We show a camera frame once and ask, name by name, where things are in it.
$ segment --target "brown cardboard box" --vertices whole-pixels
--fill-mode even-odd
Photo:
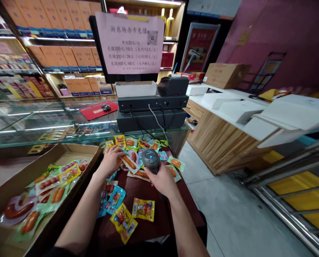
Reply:
[[[8,179],[2,186],[0,186],[0,215],[7,206],[9,200],[14,196],[20,195],[24,188],[33,182],[36,178],[40,177],[46,168],[51,163],[55,165],[65,165],[72,160],[90,159],[90,163],[86,170],[82,173],[80,179],[75,183],[75,186],[69,192],[66,199],[63,201],[57,211],[47,214],[39,223],[35,234],[30,241],[15,242],[13,240],[14,234],[20,224],[12,227],[5,227],[0,225],[0,256],[24,256],[33,244],[42,245],[44,237],[49,234],[58,226],[60,216],[64,214],[65,209],[74,199],[79,188],[86,180],[88,174],[91,172],[94,164],[96,163],[101,150],[98,146],[84,146],[77,144],[60,144],[53,147],[50,151],[40,156],[38,159],[27,165],[20,172]]]
[[[251,65],[211,63],[203,78],[203,83],[221,89],[237,88]]]

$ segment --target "barcode scanner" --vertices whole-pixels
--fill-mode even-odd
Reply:
[[[156,174],[159,171],[159,165],[160,165],[160,158],[158,153],[150,148],[146,149],[142,154],[141,154],[141,160],[143,161],[144,165],[153,173]],[[166,197],[159,193],[159,197],[162,200],[166,200]]]

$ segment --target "tile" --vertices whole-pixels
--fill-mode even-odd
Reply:
[[[214,175],[209,171],[188,142],[185,142],[179,160],[185,163],[182,176],[186,184],[214,178]]]
[[[250,190],[227,175],[188,188],[225,257],[313,256]]]
[[[223,257],[223,253],[220,250],[218,243],[216,242],[214,235],[212,234],[209,226],[207,233],[207,251],[210,257]]]

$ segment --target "stack of boxes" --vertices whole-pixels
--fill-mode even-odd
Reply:
[[[99,2],[75,0],[2,0],[24,35],[93,37],[89,16],[101,10]]]

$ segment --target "fluorescent light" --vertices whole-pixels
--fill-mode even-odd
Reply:
[[[174,1],[164,1],[164,0],[136,0],[140,2],[152,2],[156,4],[168,4],[168,5],[181,5],[181,2],[174,2]]]

